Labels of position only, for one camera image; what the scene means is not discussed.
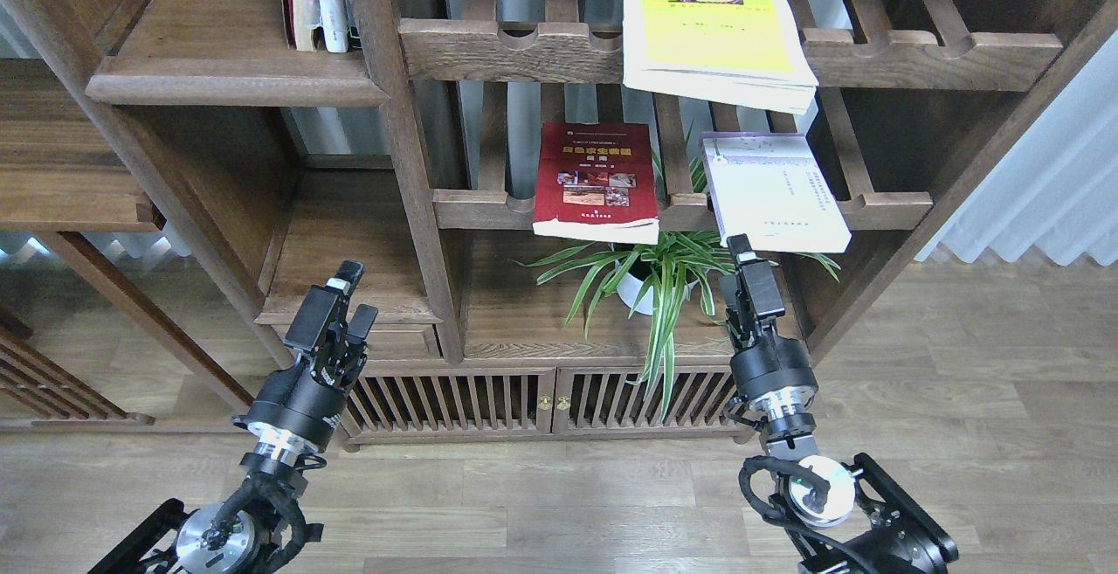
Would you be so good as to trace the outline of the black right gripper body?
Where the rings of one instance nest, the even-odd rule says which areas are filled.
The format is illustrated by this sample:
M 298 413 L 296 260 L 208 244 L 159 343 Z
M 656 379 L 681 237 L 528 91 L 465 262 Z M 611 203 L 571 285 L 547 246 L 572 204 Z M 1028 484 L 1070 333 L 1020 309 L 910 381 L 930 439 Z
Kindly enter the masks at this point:
M 807 408 L 818 390 L 805 344 L 778 335 L 780 316 L 728 313 L 727 329 L 735 344 L 730 368 L 748 408 Z

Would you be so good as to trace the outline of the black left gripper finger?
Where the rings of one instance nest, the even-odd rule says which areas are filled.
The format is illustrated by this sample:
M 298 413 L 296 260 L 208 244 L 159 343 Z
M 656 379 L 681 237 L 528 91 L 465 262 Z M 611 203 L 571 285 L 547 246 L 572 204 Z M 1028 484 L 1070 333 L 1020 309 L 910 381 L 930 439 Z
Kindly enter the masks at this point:
M 285 347 L 314 355 L 328 344 L 342 342 L 350 295 L 364 271 L 364 264 L 343 262 L 325 285 L 310 286 L 285 335 Z

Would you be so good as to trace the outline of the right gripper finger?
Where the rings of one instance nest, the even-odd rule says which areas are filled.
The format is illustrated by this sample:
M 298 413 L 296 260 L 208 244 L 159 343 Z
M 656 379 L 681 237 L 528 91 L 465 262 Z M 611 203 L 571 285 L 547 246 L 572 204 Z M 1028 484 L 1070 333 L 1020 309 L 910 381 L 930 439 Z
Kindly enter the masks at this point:
M 727 327 L 729 330 L 742 330 L 742 298 L 738 275 L 722 276 L 720 286 L 726 304 Z

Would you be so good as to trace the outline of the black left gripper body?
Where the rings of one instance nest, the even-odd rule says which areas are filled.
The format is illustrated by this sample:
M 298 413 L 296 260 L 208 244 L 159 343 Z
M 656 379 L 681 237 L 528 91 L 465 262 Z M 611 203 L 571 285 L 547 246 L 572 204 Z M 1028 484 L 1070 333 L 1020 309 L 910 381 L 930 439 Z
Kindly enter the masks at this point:
M 366 342 L 350 346 L 341 386 L 323 384 L 313 377 L 310 363 L 295 351 L 295 363 L 287 370 L 272 371 L 245 415 L 245 429 L 263 439 L 266 430 L 284 430 L 304 439 L 304 450 L 325 450 L 341 422 L 343 408 L 363 370 Z

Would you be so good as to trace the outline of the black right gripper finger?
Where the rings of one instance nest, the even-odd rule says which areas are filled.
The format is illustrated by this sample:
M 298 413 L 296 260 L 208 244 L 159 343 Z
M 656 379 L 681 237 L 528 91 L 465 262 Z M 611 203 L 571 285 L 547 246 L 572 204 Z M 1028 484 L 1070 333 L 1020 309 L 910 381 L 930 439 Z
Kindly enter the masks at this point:
M 785 302 L 777 285 L 773 267 L 766 258 L 758 257 L 743 234 L 727 238 L 735 272 L 740 282 L 742 321 L 767 321 L 786 316 Z

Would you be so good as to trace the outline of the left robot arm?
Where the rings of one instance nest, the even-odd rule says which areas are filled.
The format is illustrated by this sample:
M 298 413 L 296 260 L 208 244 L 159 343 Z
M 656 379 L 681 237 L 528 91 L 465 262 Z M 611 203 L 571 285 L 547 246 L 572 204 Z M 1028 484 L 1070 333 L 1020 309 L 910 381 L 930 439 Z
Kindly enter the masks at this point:
M 363 272 L 347 260 L 307 291 L 285 335 L 292 367 L 272 371 L 248 413 L 234 418 L 257 437 L 234 495 L 192 512 L 168 499 L 95 564 L 96 573 L 274 573 L 320 542 L 322 526 L 307 523 L 297 500 L 307 471 L 325 465 L 322 452 L 367 363 L 378 311 L 360 304 L 348 312 Z

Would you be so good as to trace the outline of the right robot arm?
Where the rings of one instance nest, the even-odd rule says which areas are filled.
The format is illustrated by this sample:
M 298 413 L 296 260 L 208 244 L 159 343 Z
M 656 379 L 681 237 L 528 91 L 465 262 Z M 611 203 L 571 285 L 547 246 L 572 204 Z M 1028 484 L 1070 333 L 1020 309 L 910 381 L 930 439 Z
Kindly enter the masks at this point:
M 726 407 L 754 411 L 762 454 L 743 460 L 743 499 L 786 530 L 802 573 L 945 573 L 956 542 L 865 453 L 823 457 L 813 435 L 818 390 L 805 344 L 778 335 L 785 304 L 770 264 L 743 234 L 728 239 L 735 271 L 721 279 L 737 394 Z

